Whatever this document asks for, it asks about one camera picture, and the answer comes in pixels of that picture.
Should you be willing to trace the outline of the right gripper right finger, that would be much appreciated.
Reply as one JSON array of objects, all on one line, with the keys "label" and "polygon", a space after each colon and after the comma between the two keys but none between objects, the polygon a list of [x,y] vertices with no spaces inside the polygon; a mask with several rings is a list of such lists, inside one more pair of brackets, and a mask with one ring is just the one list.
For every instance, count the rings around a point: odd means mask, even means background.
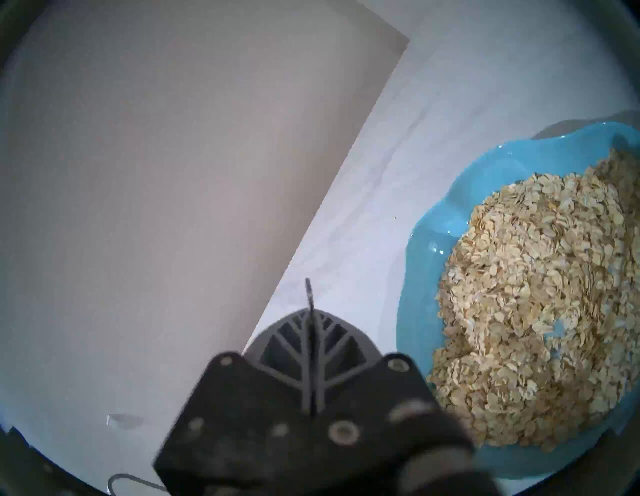
[{"label": "right gripper right finger", "polygon": [[425,487],[444,476],[444,413],[413,360],[315,314],[315,487]]}]

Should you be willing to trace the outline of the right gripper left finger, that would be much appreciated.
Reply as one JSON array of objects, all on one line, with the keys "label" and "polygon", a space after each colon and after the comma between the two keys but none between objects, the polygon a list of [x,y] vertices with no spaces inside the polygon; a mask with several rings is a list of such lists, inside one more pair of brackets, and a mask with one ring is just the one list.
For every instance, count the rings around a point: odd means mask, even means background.
[{"label": "right gripper left finger", "polygon": [[215,356],[169,432],[154,470],[170,495],[263,487],[311,415],[311,311],[263,331],[244,354]]}]

